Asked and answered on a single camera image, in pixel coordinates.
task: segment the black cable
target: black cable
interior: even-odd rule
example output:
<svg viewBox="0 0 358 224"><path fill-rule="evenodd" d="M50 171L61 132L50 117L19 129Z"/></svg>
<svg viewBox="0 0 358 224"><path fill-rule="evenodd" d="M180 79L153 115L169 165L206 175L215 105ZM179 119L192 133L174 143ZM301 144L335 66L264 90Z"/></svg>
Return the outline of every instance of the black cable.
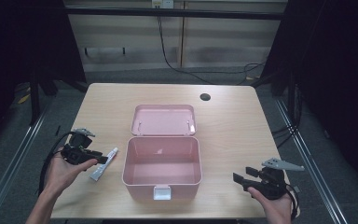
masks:
<svg viewBox="0 0 358 224"><path fill-rule="evenodd" d="M296 218L297 212L298 212L298 204L299 204L298 195L297 195L296 190L291 185L286 184L286 186L289 187L290 189L292 189L293 193L295 194L295 197L293 197L293 195L290 192L290 190L286 189L287 194L290 196L290 199L292 200L293 208L292 208L291 219L294 220Z"/></svg>
<svg viewBox="0 0 358 224"><path fill-rule="evenodd" d="M43 189L45 188L45 178L46 178L46 173L48 171L48 166L50 165L51 159L53 159L53 157L55 156L56 153L60 152L60 151L56 151L54 152L54 150L57 148L57 145L61 142L61 140L68 136L69 134L74 134L74 132L68 132L63 134L54 144L54 146L51 148L50 152L48 153L44 163L43 163L43 167L42 170L40 171L40 176L39 176L39 193L38 196L40 196L40 194L42 193Z"/></svg>
<svg viewBox="0 0 358 224"><path fill-rule="evenodd" d="M165 46L164 46L164 37L163 37L163 34L162 34L162 23L161 23L161 17L158 17L158 30L159 30L159 38L160 38L160 41L161 41L161 47L162 47L162 54L164 56L164 60L165 60L165 63L174 71L178 72L178 73L182 73L182 74L187 74L187 75L191 75L192 77L195 77L197 78L198 80L201 80L205 83L208 83L208 84L211 84L211 85L218 85L217 83L212 83L211 81L208 81L206 79L203 79L199 76L196 76L195 74L203 74L203 73L210 73L210 74L241 74L241 73L244 73L245 74L245 78L237 83L236 85L240 85L242 84L244 81L246 81L246 78L247 78L247 72L250 72L254 69L256 69L258 66L264 64L265 62L263 63L248 63L244 66L244 69L243 71L241 72L216 72L216 71L212 71L212 72L209 72L209 71L206 71L206 72L187 72L187 71L183 71L183 70L179 70L179 69L176 69L176 68L173 68L170 63L168 62L167 60L167 55L166 55L166 52L165 52ZM250 65L255 65L255 67L249 69L249 70L246 70L246 67L247 66L250 66Z"/></svg>
<svg viewBox="0 0 358 224"><path fill-rule="evenodd" d="M296 132L298 132L298 128L300 125L300 121L301 121L301 116L302 116L302 104L303 104L303 97L301 92L299 91L299 89L296 89L296 104L297 104L297 111L296 111L296 117L295 120L293 122L293 124L291 124L288 127L282 128L278 131L274 131L272 132L273 135L275 135L276 133L281 133L284 131L290 131L290 135L285 138L279 145L277 145L277 148L281 147L284 143L286 143L293 135L295 135Z"/></svg>
<svg viewBox="0 0 358 224"><path fill-rule="evenodd" d="M284 136L286 136L288 134L287 130L285 130L286 132L281 134L281 135L278 135L278 136L274 136L274 139L278 139L278 138L282 138Z"/></svg>

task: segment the metal rail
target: metal rail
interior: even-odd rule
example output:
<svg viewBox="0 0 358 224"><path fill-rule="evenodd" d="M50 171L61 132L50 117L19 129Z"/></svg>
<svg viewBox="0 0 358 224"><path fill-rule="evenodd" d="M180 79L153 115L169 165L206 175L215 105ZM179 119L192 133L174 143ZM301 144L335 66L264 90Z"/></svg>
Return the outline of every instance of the metal rail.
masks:
<svg viewBox="0 0 358 224"><path fill-rule="evenodd" d="M107 15L107 16L152 16L152 17L189 17L189 18L220 18L280 21L283 13L245 12L245 11L214 11L170 8L136 8L136 7L20 7L27 13L64 13L74 15Z"/></svg>
<svg viewBox="0 0 358 224"><path fill-rule="evenodd" d="M312 155L310 154L310 150L305 144L304 139L302 138L299 132L295 132L295 130L291 128L292 122L289 116L287 115L286 105L282 100L277 100L276 103L281 112L283 120L286 123L286 126L289 128L290 133L293 134L293 140L295 141L298 151L303 161L305 162L308 171L310 172L310 176L313 182L315 183L316 188L319 190L319 193L321 194L322 200L324 201L324 204L328 212L330 213L331 218L337 224L348 224L348 221L345 218L337 202L337 199L334 197L332 191L327 186L327 183L325 182L321 171L319 170L317 164L315 163L315 160L312 158Z"/></svg>
<svg viewBox="0 0 358 224"><path fill-rule="evenodd" d="M43 110L42 114L40 115L36 123L28 128L28 131L24 136L24 138L22 139L22 142L19 148L17 149L16 154L14 155L13 159L11 160L9 166L7 167L4 175L0 180L0 207L5 197L7 196L10 186L14 180L14 177L16 176L17 172L20 170L22 162L24 161L31 144L33 143L36 134L39 132L39 129L42 126L42 123L45 119L46 113L51 105L51 102L52 102L52 98L50 98L48 104L46 105L45 109Z"/></svg>

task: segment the human arm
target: human arm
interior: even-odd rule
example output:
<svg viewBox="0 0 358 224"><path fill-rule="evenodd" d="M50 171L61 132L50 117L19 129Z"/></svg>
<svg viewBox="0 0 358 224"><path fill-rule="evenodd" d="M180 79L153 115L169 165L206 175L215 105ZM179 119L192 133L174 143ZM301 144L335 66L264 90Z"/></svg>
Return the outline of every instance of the human arm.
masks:
<svg viewBox="0 0 358 224"><path fill-rule="evenodd" d="M292 200L286 193L280 199L269 200L257 189L248 188L253 198L258 200L264 208L269 224L291 224Z"/></svg>
<svg viewBox="0 0 358 224"><path fill-rule="evenodd" d="M49 223L54 204L62 192L68 188L80 172L97 164L92 159L78 165L66 162L60 153L51 160L48 168L48 181L28 216L27 224Z"/></svg>

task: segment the box lid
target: box lid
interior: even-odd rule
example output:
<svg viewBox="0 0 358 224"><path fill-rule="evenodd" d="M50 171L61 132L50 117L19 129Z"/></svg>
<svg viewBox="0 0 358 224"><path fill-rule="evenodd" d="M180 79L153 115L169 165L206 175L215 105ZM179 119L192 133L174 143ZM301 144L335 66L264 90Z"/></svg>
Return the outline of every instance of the box lid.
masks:
<svg viewBox="0 0 358 224"><path fill-rule="evenodd" d="M131 132L134 135L194 135L194 108L191 105L138 105Z"/></svg>

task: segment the round hole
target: round hole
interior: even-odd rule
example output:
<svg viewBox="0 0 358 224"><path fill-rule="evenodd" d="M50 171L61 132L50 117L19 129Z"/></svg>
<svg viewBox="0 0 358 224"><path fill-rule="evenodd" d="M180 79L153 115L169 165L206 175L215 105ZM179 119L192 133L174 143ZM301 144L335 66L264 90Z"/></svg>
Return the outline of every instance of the round hole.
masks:
<svg viewBox="0 0 358 224"><path fill-rule="evenodd" d="M201 100L203 101L209 101L211 100L211 95L208 94L208 93L203 93L201 96L200 96Z"/></svg>

